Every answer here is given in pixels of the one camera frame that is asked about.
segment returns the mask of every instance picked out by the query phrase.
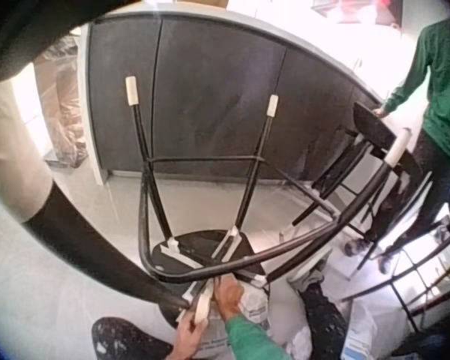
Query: hand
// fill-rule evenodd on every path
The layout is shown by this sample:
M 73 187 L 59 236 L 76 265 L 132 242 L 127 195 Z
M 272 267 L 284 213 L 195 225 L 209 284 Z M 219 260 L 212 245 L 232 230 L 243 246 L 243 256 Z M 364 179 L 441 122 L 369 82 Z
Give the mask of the hand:
M 373 111 L 373 114 L 375 114 L 375 116 L 376 116 L 378 119 L 386 118 L 386 117 L 389 115 L 389 113 L 386 112 L 385 109 L 384 109 L 383 107 L 380 107 L 380 108 L 378 108 L 378 109 L 375 109 L 375 110 Z
M 200 324 L 194 326 L 193 319 L 194 313 L 192 311 L 187 311 L 181 319 L 177 327 L 173 350 L 166 357 L 166 360 L 186 360 L 197 353 L 209 321 L 204 319 Z
M 217 303 L 218 312 L 225 323 L 242 313 L 239 302 L 244 291 L 243 286 L 232 274 L 214 279 L 214 299 Z

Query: green sweater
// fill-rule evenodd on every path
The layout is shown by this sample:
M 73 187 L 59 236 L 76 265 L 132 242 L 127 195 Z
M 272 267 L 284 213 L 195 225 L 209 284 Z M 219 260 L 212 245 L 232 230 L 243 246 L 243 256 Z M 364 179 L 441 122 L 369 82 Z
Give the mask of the green sweater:
M 450 157 L 450 19 L 424 28 L 418 39 L 412 68 L 402 86 L 385 103 L 391 113 L 424 82 L 430 68 L 424 131 Z
M 291 360 L 263 329 L 243 316 L 235 316 L 225 324 L 236 360 Z

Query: beige sleeve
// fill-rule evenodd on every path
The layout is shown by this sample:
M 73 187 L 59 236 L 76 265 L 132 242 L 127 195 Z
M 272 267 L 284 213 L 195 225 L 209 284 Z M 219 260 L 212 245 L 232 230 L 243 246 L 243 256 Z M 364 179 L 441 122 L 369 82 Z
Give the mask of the beige sleeve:
M 0 200 L 20 222 L 44 205 L 53 177 L 15 100 L 11 80 L 0 82 Z

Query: black pants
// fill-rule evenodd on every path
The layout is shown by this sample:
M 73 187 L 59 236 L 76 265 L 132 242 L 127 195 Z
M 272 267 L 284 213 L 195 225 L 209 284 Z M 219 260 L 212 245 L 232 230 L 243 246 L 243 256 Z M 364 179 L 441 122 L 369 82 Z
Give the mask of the black pants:
M 337 360 L 345 343 L 347 324 L 322 293 L 319 283 L 300 293 L 311 330 L 313 360 Z M 116 317 L 99 319 L 91 329 L 97 360 L 164 360 L 172 346 Z
M 312 283 L 300 292 L 307 312 L 312 337 L 310 360 L 337 360 L 347 336 L 347 322 L 322 292 L 319 283 Z
M 424 177 L 431 172 L 430 180 L 433 183 L 415 222 L 403 234 L 401 241 L 414 239 L 426 230 L 435 221 L 450 194 L 450 157 L 423 130 L 418 137 L 413 157 L 422 168 Z M 411 178 L 403 189 L 401 189 L 400 181 L 395 183 L 388 196 L 382 201 L 371 228 L 365 234 L 366 240 L 375 242 L 391 230 L 394 218 L 413 197 L 424 177 Z

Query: person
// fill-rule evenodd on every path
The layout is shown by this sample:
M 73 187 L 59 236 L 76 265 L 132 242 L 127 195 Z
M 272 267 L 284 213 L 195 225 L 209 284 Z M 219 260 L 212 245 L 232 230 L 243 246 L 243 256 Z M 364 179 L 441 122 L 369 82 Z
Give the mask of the person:
M 419 38 L 408 76 L 402 86 L 396 88 L 391 97 L 374 113 L 383 119 L 393 113 L 424 82 L 430 68 L 428 86 L 429 106 L 424 114 L 424 123 L 418 136 L 413 156 L 422 169 L 422 175 L 431 173 L 432 185 L 424 199 L 418 216 L 411 227 L 402 234 L 394 248 L 400 248 L 409 240 L 418 237 L 437 217 L 450 191 L 450 19 L 423 29 Z M 394 215 L 399 213 L 413 197 L 422 183 L 422 178 L 411 178 L 401 188 L 399 181 L 379 207 L 370 229 L 363 238 L 349 241 L 344 252 L 352 257 L 367 250 L 390 229 Z M 394 253 L 379 258 L 379 270 L 390 271 Z
M 324 295 L 321 283 L 330 252 L 315 265 L 302 267 L 289 284 L 304 302 L 313 350 L 310 359 L 340 358 L 347 323 L 337 307 Z M 225 322 L 229 344 L 236 360 L 288 360 L 285 350 L 268 337 L 261 326 L 245 319 L 239 308 L 244 288 L 232 274 L 214 279 L 214 300 Z M 91 330 L 97 360 L 184 360 L 191 359 L 200 345 L 207 322 L 194 326 L 188 311 L 177 327 L 173 346 L 138 329 L 130 322 L 105 317 Z

